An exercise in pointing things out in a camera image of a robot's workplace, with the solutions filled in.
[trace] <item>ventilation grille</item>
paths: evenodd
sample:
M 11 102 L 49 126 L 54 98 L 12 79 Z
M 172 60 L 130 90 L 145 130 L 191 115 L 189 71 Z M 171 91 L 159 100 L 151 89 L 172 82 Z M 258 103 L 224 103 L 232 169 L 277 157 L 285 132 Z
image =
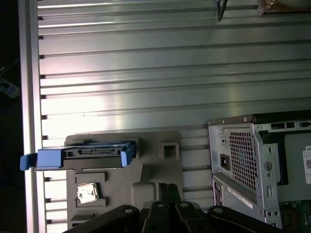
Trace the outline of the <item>ventilation grille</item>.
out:
M 255 190 L 257 168 L 251 134 L 230 132 L 229 139 L 233 178 Z

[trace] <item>white label sticker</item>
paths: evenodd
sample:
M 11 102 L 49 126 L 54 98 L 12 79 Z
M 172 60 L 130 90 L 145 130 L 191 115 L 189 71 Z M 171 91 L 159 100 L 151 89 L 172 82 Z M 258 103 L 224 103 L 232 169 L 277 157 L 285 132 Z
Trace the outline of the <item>white label sticker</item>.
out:
M 303 163 L 305 166 L 306 182 L 311 183 L 311 146 L 307 146 L 302 152 Z
M 242 201 L 245 205 L 247 205 L 249 208 L 253 209 L 252 203 L 250 203 L 248 200 L 246 200 L 244 197 L 242 197 L 240 194 L 238 194 L 236 191 L 228 187 L 229 193 L 231 193 L 233 196 L 235 196 L 237 199 Z

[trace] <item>dark background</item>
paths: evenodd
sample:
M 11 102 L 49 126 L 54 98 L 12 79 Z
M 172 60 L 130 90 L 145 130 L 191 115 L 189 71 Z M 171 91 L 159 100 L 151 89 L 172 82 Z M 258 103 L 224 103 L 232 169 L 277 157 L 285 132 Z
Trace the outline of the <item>dark background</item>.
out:
M 17 0 L 0 1 L 0 77 L 21 88 Z M 0 232 L 26 232 L 21 96 L 0 92 Z

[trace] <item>corrugated metal panel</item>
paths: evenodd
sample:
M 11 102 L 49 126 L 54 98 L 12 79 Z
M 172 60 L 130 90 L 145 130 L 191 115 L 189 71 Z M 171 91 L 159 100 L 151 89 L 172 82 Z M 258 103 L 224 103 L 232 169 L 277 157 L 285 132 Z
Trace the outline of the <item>corrugated metal panel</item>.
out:
M 220 23 L 212 0 L 41 0 L 32 10 L 36 148 L 75 133 L 179 130 L 184 195 L 203 209 L 207 120 L 310 106 L 308 15 L 260 17 L 256 0 L 228 1 Z M 66 174 L 44 176 L 39 222 L 59 232 L 66 192 L 48 190 Z

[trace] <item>metal computer chassis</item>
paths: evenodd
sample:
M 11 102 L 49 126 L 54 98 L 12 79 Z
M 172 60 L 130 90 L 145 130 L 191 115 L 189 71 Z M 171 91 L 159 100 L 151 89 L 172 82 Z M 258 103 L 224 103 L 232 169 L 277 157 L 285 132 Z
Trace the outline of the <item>metal computer chassis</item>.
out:
M 208 122 L 215 204 L 282 228 L 279 203 L 306 200 L 311 193 L 302 157 L 310 125 L 311 111 Z M 291 156 L 293 147 L 299 159 Z

